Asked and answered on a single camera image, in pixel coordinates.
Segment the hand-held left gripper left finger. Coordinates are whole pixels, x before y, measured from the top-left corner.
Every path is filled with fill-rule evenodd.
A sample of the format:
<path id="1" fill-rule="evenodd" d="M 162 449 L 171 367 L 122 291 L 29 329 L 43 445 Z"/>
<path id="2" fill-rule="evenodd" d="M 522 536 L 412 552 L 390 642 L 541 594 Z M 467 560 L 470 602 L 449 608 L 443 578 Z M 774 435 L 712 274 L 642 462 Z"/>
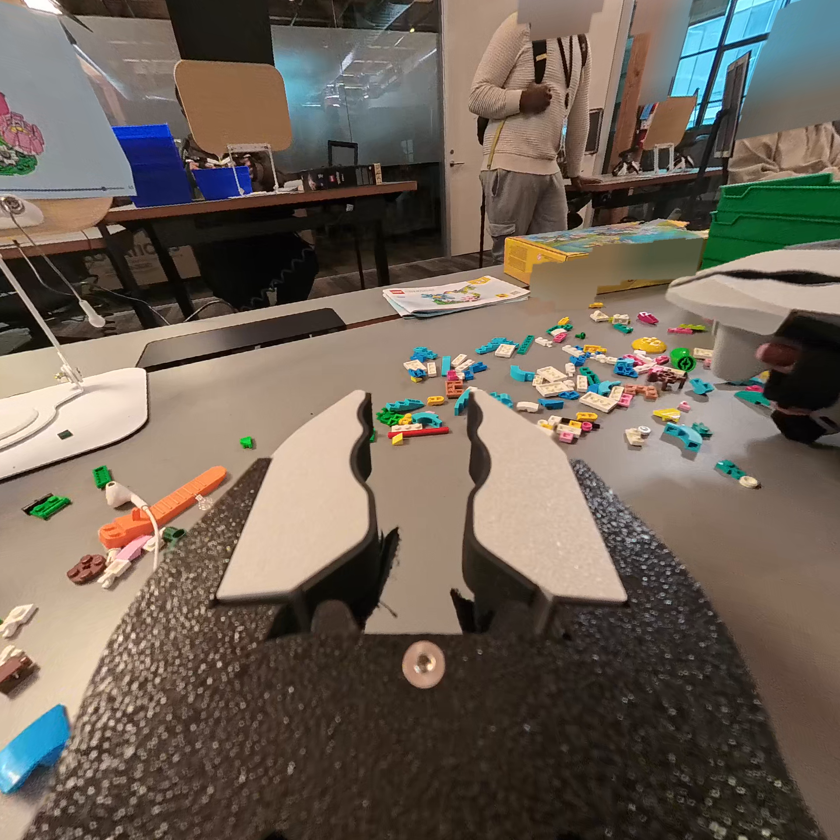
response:
<path id="1" fill-rule="evenodd" d="M 400 535 L 377 521 L 371 394 L 355 390 L 274 452 L 215 593 L 218 607 L 277 608 L 274 632 L 363 632 Z"/>

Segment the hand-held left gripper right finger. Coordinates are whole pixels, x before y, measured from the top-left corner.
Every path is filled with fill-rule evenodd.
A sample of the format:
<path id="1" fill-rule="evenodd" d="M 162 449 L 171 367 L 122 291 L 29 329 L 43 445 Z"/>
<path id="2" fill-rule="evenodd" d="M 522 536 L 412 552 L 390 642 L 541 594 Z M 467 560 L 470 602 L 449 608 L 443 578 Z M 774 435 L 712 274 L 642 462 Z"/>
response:
<path id="1" fill-rule="evenodd" d="M 571 462 L 549 430 L 472 390 L 467 435 L 472 488 L 461 569 L 471 597 L 453 591 L 459 628 L 488 631 L 520 612 L 544 631 L 561 607 L 627 606 Z"/>

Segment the pile of lego pieces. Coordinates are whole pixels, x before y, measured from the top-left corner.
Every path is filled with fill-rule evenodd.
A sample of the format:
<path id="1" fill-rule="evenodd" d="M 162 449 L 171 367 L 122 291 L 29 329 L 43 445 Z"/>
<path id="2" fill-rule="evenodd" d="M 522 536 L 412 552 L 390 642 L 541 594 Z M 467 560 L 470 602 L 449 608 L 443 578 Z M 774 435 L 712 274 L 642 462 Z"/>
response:
<path id="1" fill-rule="evenodd" d="M 674 346 L 655 335 L 636 336 L 631 347 L 616 355 L 599 343 L 587 342 L 586 333 L 574 336 L 570 318 L 559 319 L 542 333 L 529 333 L 521 340 L 492 337 L 470 353 L 438 355 L 427 346 L 416 346 L 403 363 L 414 383 L 427 383 L 439 377 L 436 390 L 444 394 L 422 398 L 403 398 L 387 402 L 374 417 L 386 426 L 391 445 L 404 445 L 410 438 L 441 437 L 449 434 L 449 420 L 466 417 L 469 398 L 476 393 L 471 383 L 489 370 L 486 356 L 509 361 L 511 382 L 532 387 L 533 397 L 515 399 L 508 392 L 491 391 L 490 397 L 517 413 L 538 418 L 537 425 L 555 441 L 574 445 L 585 434 L 601 427 L 599 423 L 617 408 L 626 410 L 634 401 L 656 403 L 660 396 L 709 396 L 716 386 L 700 371 L 711 371 L 711 347 Z M 533 345 L 546 350 L 559 348 L 567 354 L 563 367 L 545 364 L 536 369 L 522 366 L 520 358 Z M 711 440 L 708 425 L 694 419 L 682 423 L 692 403 L 681 400 L 677 406 L 651 409 L 651 417 L 664 426 L 687 453 L 697 454 Z"/>

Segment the orange lego brick separator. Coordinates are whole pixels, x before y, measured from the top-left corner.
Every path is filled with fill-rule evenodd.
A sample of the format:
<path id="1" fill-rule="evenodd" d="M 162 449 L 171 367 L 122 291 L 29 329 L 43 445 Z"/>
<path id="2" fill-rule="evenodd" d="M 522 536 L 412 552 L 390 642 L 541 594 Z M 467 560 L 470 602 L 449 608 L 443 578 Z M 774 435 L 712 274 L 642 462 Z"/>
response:
<path id="1" fill-rule="evenodd" d="M 153 536 L 154 526 L 161 529 L 196 504 L 196 497 L 206 497 L 219 488 L 226 477 L 227 469 L 217 465 L 149 506 L 133 501 L 128 512 L 100 527 L 99 542 L 109 550 L 121 549 L 140 537 Z"/>

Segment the yellow lego set box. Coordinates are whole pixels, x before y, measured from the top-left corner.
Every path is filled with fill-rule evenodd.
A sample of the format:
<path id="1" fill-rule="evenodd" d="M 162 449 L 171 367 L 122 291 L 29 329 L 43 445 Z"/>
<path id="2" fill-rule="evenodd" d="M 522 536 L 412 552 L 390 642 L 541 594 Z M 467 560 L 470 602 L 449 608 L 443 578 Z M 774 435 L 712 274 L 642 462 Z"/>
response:
<path id="1" fill-rule="evenodd" d="M 509 237 L 505 242 L 503 266 L 510 277 L 529 285 L 535 266 L 561 263 L 587 257 L 603 245 L 643 245 L 661 240 L 692 242 L 689 265 L 673 278 L 695 274 L 702 261 L 709 229 L 692 230 L 687 222 L 655 219 L 648 222 L 631 220 L 597 227 L 578 227 L 563 232 Z"/>

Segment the blue curved lego piece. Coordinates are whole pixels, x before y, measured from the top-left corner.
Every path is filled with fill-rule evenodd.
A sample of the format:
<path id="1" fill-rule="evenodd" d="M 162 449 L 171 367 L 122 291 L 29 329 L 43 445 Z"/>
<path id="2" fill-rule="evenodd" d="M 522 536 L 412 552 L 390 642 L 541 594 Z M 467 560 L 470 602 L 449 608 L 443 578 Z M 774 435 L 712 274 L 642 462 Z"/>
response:
<path id="1" fill-rule="evenodd" d="M 15 793 L 33 772 L 53 767 L 69 739 L 70 720 L 67 708 L 56 705 L 2 748 L 1 793 Z"/>

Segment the long wooden table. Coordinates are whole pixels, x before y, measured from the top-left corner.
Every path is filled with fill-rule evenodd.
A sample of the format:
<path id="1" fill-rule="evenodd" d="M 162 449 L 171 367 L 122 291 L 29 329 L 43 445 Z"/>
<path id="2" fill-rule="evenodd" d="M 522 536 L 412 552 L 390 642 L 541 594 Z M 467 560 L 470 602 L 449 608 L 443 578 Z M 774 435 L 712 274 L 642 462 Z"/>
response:
<path id="1" fill-rule="evenodd" d="M 581 190 L 567 183 L 566 200 L 570 212 L 587 227 L 669 218 L 701 229 L 708 226 L 726 178 L 720 167 L 604 175 L 584 178 Z"/>
<path id="2" fill-rule="evenodd" d="M 120 206 L 108 210 L 97 225 L 118 275 L 127 292 L 139 289 L 123 256 L 117 250 L 109 226 L 119 225 L 131 232 L 142 230 L 152 244 L 171 293 L 182 315 L 195 313 L 193 300 L 175 267 L 171 248 L 206 245 L 238 238 L 278 233 L 316 231 L 347 224 L 373 236 L 374 267 L 378 287 L 387 287 L 390 270 L 387 258 L 384 220 L 394 196 L 414 193 L 416 181 L 385 182 L 379 185 L 352 185 L 320 192 L 261 192 L 219 201 L 161 206 Z"/>

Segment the dark monitor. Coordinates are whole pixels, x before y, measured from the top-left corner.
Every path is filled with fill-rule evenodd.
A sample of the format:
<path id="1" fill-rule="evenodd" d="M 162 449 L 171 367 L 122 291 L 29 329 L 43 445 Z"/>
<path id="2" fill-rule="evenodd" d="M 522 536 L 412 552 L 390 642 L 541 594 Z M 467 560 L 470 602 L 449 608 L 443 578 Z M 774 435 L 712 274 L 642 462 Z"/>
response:
<path id="1" fill-rule="evenodd" d="M 725 163 L 732 157 L 739 127 L 742 101 L 746 91 L 752 51 L 734 60 L 726 71 L 721 108 L 716 117 L 717 131 L 712 156 Z"/>

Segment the black flat desk mat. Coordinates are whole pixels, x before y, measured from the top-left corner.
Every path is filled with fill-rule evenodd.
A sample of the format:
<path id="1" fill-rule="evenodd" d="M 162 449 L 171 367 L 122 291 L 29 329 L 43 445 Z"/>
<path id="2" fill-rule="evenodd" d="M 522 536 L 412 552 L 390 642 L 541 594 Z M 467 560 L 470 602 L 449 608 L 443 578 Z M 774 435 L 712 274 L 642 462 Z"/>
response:
<path id="1" fill-rule="evenodd" d="M 150 342 L 136 367 L 147 372 L 164 371 L 346 329 L 347 324 L 331 308 L 297 312 Z"/>

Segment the white and wood book stand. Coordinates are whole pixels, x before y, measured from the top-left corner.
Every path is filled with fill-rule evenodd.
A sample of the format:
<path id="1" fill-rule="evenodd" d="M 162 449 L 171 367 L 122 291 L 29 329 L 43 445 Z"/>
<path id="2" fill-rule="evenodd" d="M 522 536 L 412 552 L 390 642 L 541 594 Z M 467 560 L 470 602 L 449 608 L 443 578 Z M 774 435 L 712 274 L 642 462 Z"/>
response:
<path id="1" fill-rule="evenodd" d="M 38 236 L 68 235 L 100 223 L 103 198 L 24 198 L 3 193 L 2 244 L 33 250 Z M 57 383 L 2 398 L 1 479 L 9 480 L 96 452 L 136 434 L 149 419 L 147 374 L 138 367 L 84 375 L 71 363 L 47 321 L 5 259 L 2 275 L 56 352 Z"/>

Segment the small blue plastic bin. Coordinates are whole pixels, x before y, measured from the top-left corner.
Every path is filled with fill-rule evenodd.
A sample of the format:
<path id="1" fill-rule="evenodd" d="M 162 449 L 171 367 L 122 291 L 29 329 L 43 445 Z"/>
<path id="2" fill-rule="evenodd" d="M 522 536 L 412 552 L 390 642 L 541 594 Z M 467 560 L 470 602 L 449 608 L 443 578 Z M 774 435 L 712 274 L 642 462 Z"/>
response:
<path id="1" fill-rule="evenodd" d="M 253 192 L 250 171 L 246 165 L 193 169 L 191 174 L 198 192 L 208 202 L 246 196 Z"/>

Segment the row of black boxes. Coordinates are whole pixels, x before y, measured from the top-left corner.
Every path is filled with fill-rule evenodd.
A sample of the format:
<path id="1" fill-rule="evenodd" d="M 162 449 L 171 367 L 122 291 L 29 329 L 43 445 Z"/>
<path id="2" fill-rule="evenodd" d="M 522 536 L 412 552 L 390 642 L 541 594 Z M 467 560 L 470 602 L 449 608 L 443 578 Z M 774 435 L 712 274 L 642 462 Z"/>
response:
<path id="1" fill-rule="evenodd" d="M 305 192 L 324 192 L 344 187 L 381 186 L 383 181 L 382 166 L 378 163 L 367 165 L 330 165 L 310 169 L 301 173 Z"/>

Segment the white door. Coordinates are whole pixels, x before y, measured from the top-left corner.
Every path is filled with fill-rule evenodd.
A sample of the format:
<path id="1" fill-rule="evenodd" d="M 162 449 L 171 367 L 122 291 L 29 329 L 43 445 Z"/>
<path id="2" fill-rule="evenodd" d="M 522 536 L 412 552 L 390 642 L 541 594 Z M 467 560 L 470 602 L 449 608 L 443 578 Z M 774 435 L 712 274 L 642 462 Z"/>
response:
<path id="1" fill-rule="evenodd" d="M 591 71 L 591 127 L 599 130 L 593 152 L 583 159 L 584 177 L 602 174 L 634 2 L 604 1 L 588 31 Z M 445 225 L 447 256 L 474 254 L 480 244 L 480 145 L 476 117 L 469 112 L 471 81 L 498 26 L 518 11 L 516 1 L 440 3 L 440 66 L 444 125 Z"/>

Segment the large blue plastic bin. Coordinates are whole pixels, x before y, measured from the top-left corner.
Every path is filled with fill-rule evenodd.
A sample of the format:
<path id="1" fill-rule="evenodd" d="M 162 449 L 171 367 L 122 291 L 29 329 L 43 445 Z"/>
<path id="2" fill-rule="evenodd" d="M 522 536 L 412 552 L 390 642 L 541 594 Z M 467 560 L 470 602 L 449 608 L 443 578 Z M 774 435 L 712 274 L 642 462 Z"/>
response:
<path id="1" fill-rule="evenodd" d="M 133 174 L 136 207 L 189 204 L 193 191 L 166 123 L 113 126 Z"/>

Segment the open pale blue instruction booklet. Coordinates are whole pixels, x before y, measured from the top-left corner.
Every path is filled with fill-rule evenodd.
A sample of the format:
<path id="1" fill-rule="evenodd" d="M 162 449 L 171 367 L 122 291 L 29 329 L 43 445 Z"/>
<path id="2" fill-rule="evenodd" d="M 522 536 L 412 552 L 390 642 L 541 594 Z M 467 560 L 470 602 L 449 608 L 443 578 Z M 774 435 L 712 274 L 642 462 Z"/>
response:
<path id="1" fill-rule="evenodd" d="M 2 194 L 134 195 L 130 163 L 58 17 L 1 6 Z"/>

